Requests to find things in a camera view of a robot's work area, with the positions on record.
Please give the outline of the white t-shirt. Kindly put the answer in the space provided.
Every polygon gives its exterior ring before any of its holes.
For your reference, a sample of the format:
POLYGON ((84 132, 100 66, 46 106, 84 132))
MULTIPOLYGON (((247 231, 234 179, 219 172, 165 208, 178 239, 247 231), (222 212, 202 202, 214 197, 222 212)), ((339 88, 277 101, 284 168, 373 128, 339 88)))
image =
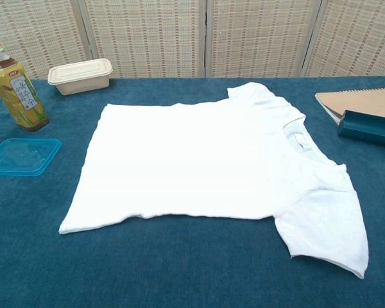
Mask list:
POLYGON ((368 240, 347 167, 317 147, 306 116, 260 83, 194 105, 108 104, 59 232, 165 215, 272 217, 292 257, 363 278, 368 240))

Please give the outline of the woven folding screen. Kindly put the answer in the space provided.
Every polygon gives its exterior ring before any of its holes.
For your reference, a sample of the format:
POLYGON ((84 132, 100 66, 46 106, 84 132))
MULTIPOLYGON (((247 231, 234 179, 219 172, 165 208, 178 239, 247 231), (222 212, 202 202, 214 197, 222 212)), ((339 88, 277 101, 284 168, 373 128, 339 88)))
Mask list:
POLYGON ((385 0, 0 0, 0 43, 42 80, 385 76, 385 0))

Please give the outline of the beige lidded food container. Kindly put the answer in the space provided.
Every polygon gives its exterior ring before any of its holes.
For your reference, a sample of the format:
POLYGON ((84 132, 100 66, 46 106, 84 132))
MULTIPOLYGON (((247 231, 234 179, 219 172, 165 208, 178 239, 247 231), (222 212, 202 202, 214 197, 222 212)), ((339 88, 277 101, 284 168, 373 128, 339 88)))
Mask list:
POLYGON ((108 87, 112 71, 110 60, 98 58, 53 67, 48 72, 47 82, 66 96, 108 87))

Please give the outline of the blue transparent plastic lid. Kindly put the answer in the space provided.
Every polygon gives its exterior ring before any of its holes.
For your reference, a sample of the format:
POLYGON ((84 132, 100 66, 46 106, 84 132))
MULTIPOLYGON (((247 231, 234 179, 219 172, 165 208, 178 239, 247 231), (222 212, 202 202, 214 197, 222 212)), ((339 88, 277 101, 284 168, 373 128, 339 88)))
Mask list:
POLYGON ((52 138, 10 138, 0 144, 0 176, 38 176, 62 142, 52 138))

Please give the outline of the teal pencil case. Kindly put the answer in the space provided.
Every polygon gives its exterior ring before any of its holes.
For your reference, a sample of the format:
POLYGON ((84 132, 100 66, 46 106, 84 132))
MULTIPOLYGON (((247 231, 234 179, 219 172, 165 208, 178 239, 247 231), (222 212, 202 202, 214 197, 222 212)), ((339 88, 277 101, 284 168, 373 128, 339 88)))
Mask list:
POLYGON ((337 133, 343 137, 385 145, 385 117, 346 110, 337 133))

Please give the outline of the brown spiral notebook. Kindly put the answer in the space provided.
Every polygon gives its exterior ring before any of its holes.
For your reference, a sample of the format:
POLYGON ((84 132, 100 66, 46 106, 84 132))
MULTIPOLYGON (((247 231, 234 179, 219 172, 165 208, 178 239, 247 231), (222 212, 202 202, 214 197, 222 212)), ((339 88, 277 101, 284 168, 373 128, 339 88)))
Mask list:
POLYGON ((337 125, 345 111, 385 117, 385 87, 319 92, 315 98, 337 125))

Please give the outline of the yellow corn tea bottle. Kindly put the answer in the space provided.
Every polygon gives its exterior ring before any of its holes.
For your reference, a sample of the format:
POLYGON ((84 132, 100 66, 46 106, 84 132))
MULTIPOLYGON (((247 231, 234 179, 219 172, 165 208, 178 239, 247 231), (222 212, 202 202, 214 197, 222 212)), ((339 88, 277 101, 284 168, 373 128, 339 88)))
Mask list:
POLYGON ((49 123, 44 106, 24 66, 0 44, 0 98, 15 123, 36 131, 49 123))

